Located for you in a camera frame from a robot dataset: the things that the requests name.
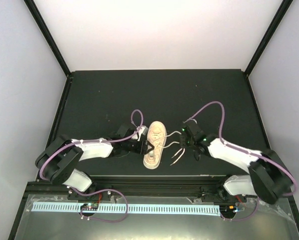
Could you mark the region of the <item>white shoelace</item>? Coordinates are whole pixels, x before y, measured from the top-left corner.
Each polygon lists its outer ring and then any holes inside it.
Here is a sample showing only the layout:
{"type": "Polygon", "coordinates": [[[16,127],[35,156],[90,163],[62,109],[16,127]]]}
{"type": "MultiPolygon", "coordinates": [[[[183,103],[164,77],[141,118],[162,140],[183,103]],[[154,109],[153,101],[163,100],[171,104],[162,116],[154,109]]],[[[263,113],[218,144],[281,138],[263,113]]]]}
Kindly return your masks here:
{"type": "Polygon", "coordinates": [[[149,155],[151,160],[155,160],[156,167],[159,165],[161,161],[161,158],[163,156],[163,151],[170,147],[172,147],[172,150],[174,150],[174,154],[171,157],[173,162],[170,163],[170,166],[175,165],[179,161],[179,159],[184,155],[185,149],[181,148],[180,140],[171,141],[170,143],[166,144],[167,138],[175,134],[180,136],[181,132],[174,131],[170,134],[160,132],[160,133],[153,133],[150,135],[149,141],[154,145],[154,151],[151,151],[149,155]]]}

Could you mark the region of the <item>beige lace sneaker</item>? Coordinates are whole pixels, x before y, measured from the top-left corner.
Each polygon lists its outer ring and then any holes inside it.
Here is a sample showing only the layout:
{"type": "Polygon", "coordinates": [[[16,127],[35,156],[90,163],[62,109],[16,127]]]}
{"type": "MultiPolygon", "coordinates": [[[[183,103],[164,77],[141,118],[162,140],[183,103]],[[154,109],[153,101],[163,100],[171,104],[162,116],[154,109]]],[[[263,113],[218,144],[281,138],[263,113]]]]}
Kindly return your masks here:
{"type": "Polygon", "coordinates": [[[143,164],[147,169],[154,170],[160,165],[166,138],[165,125],[160,121],[152,122],[148,128],[147,141],[153,145],[153,149],[143,157],[143,164]]]}

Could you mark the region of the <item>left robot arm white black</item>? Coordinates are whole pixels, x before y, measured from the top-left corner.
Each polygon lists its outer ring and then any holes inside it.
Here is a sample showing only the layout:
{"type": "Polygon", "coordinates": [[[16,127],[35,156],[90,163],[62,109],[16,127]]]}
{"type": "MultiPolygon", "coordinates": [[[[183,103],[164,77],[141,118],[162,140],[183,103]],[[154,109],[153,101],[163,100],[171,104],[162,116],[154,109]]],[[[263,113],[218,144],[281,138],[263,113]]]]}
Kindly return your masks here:
{"type": "Polygon", "coordinates": [[[118,158],[124,154],[146,155],[155,147],[147,139],[146,126],[123,124],[107,138],[94,140],[57,137],[35,161],[40,177],[53,185],[65,185],[79,191],[86,200],[93,199],[97,187],[85,172],[76,169],[80,161],[95,158],[118,158]]]}

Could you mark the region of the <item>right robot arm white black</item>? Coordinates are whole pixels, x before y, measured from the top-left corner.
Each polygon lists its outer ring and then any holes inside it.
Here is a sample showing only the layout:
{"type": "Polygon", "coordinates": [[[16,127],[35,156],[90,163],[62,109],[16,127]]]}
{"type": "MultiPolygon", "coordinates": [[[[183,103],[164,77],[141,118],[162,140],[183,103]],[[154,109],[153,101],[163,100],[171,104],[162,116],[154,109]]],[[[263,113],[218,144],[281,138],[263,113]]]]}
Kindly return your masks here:
{"type": "Polygon", "coordinates": [[[216,135],[207,135],[194,120],[183,124],[180,145],[192,149],[196,160],[206,155],[246,172],[246,175],[228,177],[217,188],[217,197],[223,202],[236,195],[249,195],[273,205],[287,195],[293,185],[292,175],[275,162],[280,159],[275,151],[251,150],[221,140],[216,135]]]}

